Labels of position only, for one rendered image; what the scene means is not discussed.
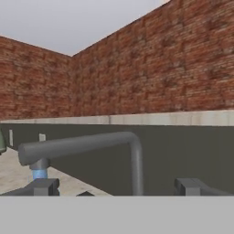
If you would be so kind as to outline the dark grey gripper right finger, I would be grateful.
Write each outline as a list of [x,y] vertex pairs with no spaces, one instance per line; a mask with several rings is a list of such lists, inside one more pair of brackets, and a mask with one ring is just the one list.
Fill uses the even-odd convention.
[[230,196],[230,193],[210,187],[197,178],[177,178],[176,196]]

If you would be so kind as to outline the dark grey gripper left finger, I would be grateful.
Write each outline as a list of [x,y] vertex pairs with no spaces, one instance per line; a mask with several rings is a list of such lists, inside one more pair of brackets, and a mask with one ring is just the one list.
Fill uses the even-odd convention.
[[4,193],[4,196],[58,196],[59,179],[58,178],[38,178],[25,187],[21,187]]

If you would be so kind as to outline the grey sink faucet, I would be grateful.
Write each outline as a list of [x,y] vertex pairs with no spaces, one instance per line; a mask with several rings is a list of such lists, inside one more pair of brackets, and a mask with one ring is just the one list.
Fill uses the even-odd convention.
[[120,144],[130,145],[133,195],[142,196],[144,194],[142,145],[138,136],[131,132],[101,133],[20,144],[18,146],[18,160],[22,166],[34,165],[42,159],[51,160]]

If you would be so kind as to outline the blue water stream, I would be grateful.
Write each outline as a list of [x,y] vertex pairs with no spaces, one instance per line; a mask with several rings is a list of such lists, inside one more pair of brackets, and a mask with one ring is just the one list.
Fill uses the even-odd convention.
[[33,175],[33,179],[47,178],[48,177],[48,170],[47,169],[33,170],[32,175]]

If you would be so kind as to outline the green object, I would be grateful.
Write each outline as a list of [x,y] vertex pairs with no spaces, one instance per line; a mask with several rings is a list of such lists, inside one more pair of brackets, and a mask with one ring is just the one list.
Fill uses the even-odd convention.
[[7,146],[2,129],[0,128],[0,155],[6,152]]

